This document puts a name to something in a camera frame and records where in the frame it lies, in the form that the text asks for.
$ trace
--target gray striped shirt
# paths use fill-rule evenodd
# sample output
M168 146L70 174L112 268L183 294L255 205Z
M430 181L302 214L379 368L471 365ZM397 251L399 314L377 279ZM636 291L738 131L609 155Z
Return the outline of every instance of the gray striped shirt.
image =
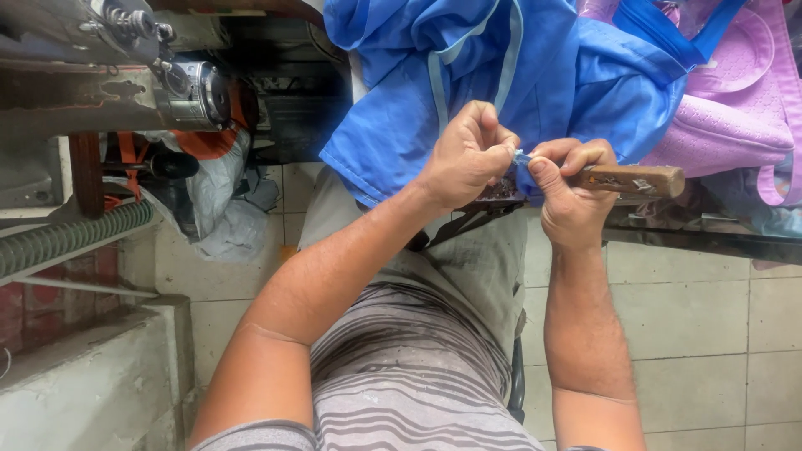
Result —
M369 286L311 359L314 433L254 421L196 451L543 450L504 407L501 350L430 292Z

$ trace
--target purple bag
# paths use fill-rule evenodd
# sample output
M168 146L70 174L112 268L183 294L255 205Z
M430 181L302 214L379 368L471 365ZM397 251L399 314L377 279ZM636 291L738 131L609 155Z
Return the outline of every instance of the purple bag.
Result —
M588 0L577 8L608 22L616 4ZM795 150L799 163L783 196L775 189L774 165ZM802 88L780 0L751 0L741 8L710 62L688 75L671 126L640 164L679 166L687 177L759 166L758 191L767 204L802 201Z

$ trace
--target tool handle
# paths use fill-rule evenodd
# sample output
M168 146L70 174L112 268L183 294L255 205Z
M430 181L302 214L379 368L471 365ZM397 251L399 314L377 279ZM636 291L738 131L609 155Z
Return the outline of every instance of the tool handle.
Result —
M586 166L568 177L578 188L673 198L685 189L685 173L674 166Z

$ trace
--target man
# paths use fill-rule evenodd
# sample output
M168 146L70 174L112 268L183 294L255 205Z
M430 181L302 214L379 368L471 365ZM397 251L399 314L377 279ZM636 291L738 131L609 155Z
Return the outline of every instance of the man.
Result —
M242 317L190 445L542 449L504 408L525 291L525 219L513 213L424 252L403 250L427 223L502 177L519 143L492 105L471 102L417 178L364 215L324 170L302 250ZM603 140L562 139L533 156L553 248L544 337L557 447L643 451L602 260L602 224L616 195L572 189L563 178L614 164L615 155Z

